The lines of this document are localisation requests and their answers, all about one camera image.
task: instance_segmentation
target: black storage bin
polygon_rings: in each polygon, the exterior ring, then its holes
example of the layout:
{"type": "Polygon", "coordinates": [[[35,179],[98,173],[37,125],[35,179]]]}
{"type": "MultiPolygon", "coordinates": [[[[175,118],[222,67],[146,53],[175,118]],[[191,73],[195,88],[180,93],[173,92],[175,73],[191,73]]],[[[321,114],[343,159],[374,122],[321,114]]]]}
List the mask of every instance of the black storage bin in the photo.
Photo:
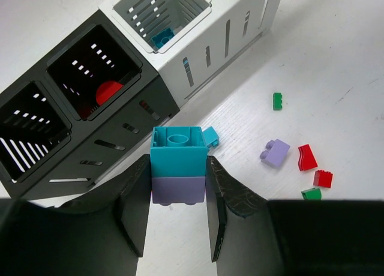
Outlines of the black storage bin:
{"type": "Polygon", "coordinates": [[[100,11],[0,94],[0,178],[11,197],[84,193],[179,111],[157,71],[100,11]],[[118,85],[97,101],[106,83],[118,85]]]}

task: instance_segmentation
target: white table surface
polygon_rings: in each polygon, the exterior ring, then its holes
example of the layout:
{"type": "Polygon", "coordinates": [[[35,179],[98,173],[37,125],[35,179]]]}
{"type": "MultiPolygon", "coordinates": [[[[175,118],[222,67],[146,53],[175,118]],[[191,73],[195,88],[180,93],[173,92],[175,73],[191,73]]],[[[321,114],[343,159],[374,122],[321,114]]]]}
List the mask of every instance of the white table surface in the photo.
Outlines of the white table surface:
{"type": "MultiPolygon", "coordinates": [[[[103,0],[1,0],[0,91],[81,24],[103,0]]],[[[300,172],[309,143],[333,172],[324,199],[383,199],[384,0],[282,0],[271,32],[205,86],[168,125],[214,126],[211,151],[235,178],[267,199],[300,199],[313,171],[300,172]],[[283,110],[272,110],[272,93],[283,110]],[[264,145],[291,145],[282,168],[259,160],[264,145]]],[[[143,153],[145,142],[111,171],[143,153]]],[[[0,196],[8,197],[4,188],[0,196]]],[[[41,200],[60,204],[71,197],[41,200]]],[[[216,275],[205,204],[152,205],[138,276],[216,275]]]]}

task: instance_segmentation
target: red lego brick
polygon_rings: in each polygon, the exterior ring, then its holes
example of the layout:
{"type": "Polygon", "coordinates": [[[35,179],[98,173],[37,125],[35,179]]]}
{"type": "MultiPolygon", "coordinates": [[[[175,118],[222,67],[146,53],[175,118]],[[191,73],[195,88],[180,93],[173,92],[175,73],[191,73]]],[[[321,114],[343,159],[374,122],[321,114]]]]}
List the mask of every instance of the red lego brick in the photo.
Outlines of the red lego brick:
{"type": "Polygon", "coordinates": [[[314,173],[313,185],[324,187],[324,188],[330,188],[332,185],[333,176],[334,175],[331,172],[324,171],[324,170],[317,170],[314,173]]]}
{"type": "Polygon", "coordinates": [[[96,91],[96,102],[99,106],[114,96],[124,86],[116,81],[107,81],[100,85],[96,91]]]}
{"type": "Polygon", "coordinates": [[[309,144],[299,147],[299,169],[300,171],[307,171],[317,167],[316,159],[313,156],[309,144]]]}

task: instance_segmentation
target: storage compartment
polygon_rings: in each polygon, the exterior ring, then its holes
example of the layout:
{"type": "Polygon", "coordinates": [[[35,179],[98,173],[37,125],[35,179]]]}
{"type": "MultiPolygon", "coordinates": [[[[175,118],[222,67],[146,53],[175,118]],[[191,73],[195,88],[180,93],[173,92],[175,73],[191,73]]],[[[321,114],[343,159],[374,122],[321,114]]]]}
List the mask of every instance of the storage compartment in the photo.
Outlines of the storage compartment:
{"type": "Polygon", "coordinates": [[[1,164],[17,182],[69,135],[69,129],[31,82],[0,107],[1,164]]]}
{"type": "Polygon", "coordinates": [[[140,68],[98,25],[66,50],[47,72],[83,119],[131,86],[140,68]]]}
{"type": "Polygon", "coordinates": [[[207,0],[120,0],[114,9],[153,51],[157,51],[162,45],[156,45],[153,37],[171,29],[180,38],[188,32],[184,30],[188,24],[194,22],[194,26],[206,16],[203,12],[209,6],[207,0]]]}

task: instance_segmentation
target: lego brick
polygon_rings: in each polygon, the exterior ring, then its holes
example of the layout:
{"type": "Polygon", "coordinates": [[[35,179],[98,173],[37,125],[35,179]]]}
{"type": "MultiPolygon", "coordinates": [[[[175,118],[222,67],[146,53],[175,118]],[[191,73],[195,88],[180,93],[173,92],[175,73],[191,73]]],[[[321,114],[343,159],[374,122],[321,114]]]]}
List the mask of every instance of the lego brick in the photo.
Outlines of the lego brick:
{"type": "Polygon", "coordinates": [[[205,176],[208,155],[200,127],[155,127],[151,141],[152,177],[205,176]]]}
{"type": "Polygon", "coordinates": [[[267,150],[260,154],[262,162],[272,167],[280,167],[288,153],[290,146],[283,141],[276,139],[275,141],[269,141],[265,145],[265,148],[267,150]]]}
{"type": "Polygon", "coordinates": [[[204,202],[205,176],[152,178],[152,202],[168,205],[204,202]]]}
{"type": "Polygon", "coordinates": [[[304,200],[321,200],[322,192],[319,188],[311,188],[301,191],[304,200]]]}
{"type": "Polygon", "coordinates": [[[333,174],[324,170],[317,170],[314,174],[313,185],[330,188],[332,185],[333,174]]]}
{"type": "Polygon", "coordinates": [[[218,136],[218,134],[216,133],[216,131],[212,126],[204,130],[203,134],[204,134],[205,143],[207,144],[208,148],[218,146],[220,142],[220,137],[218,136]]]}
{"type": "Polygon", "coordinates": [[[173,33],[172,29],[167,28],[163,31],[161,31],[156,36],[152,37],[152,42],[156,45],[158,49],[162,48],[165,44],[168,43],[169,40],[171,40],[175,36],[175,33],[173,33]]]}
{"type": "Polygon", "coordinates": [[[283,108],[283,95],[281,93],[274,93],[274,110],[281,110],[283,108]]]}
{"type": "Polygon", "coordinates": [[[99,106],[112,98],[124,86],[116,81],[106,81],[96,91],[96,102],[99,106]]]}
{"type": "Polygon", "coordinates": [[[309,144],[299,147],[299,169],[300,171],[308,171],[317,167],[316,159],[313,156],[309,144]]]}

